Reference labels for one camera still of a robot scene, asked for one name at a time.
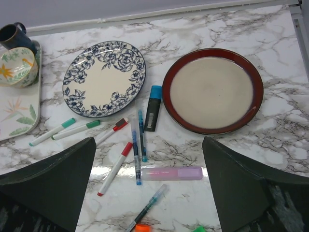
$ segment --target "red marker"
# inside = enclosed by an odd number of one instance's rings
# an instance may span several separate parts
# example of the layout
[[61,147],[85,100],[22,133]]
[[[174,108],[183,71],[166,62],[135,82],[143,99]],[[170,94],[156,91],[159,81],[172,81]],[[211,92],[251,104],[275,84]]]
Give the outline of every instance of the red marker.
[[130,143],[130,142],[127,143],[126,147],[124,148],[123,152],[121,153],[121,156],[117,160],[116,164],[113,166],[111,172],[108,174],[108,176],[104,180],[102,187],[98,191],[99,197],[103,196],[106,193],[108,187],[111,185],[112,180],[115,178],[115,176],[119,172],[122,163],[125,161],[126,156],[129,154],[132,146],[133,146],[132,143]]
[[122,129],[123,127],[125,127],[125,125],[127,125],[129,122],[129,119],[127,119],[126,117],[122,118],[120,121],[116,122],[115,126],[113,127],[112,130],[110,130],[109,132],[105,133],[101,138],[99,138],[96,141],[97,146],[102,143],[104,140],[106,140],[108,137],[110,137],[112,134],[114,134],[116,131]]

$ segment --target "dark blue mug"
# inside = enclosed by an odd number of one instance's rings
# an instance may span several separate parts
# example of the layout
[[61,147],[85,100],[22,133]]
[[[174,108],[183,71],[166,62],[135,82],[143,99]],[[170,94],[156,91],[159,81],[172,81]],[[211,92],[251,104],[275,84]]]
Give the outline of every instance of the dark blue mug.
[[8,50],[16,47],[26,47],[36,54],[37,49],[26,35],[26,32],[26,28],[22,23],[6,25],[0,29],[0,44]]

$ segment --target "floral bowl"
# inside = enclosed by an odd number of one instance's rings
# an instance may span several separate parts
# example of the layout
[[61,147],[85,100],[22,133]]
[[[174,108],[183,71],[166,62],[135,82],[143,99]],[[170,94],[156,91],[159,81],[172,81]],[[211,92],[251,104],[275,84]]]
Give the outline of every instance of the floral bowl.
[[0,86],[23,88],[35,80],[38,65],[33,52],[17,47],[5,52],[0,58]]
[[145,77],[145,60],[136,47],[122,41],[98,43],[69,66],[63,79],[64,101],[80,116],[110,116],[134,100]]

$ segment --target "pink tube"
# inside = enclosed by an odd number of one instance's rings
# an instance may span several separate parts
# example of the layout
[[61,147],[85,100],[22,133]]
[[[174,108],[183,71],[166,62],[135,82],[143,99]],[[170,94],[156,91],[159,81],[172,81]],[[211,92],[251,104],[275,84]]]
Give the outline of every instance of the pink tube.
[[201,167],[143,168],[143,180],[200,180],[203,178]]

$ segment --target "tray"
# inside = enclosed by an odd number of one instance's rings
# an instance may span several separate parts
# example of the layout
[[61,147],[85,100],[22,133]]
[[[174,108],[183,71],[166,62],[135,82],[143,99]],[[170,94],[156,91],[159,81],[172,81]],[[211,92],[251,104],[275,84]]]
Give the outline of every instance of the tray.
[[42,48],[33,41],[38,49],[35,59],[39,72],[32,85],[17,89],[0,87],[0,141],[25,134],[33,130],[40,119]]

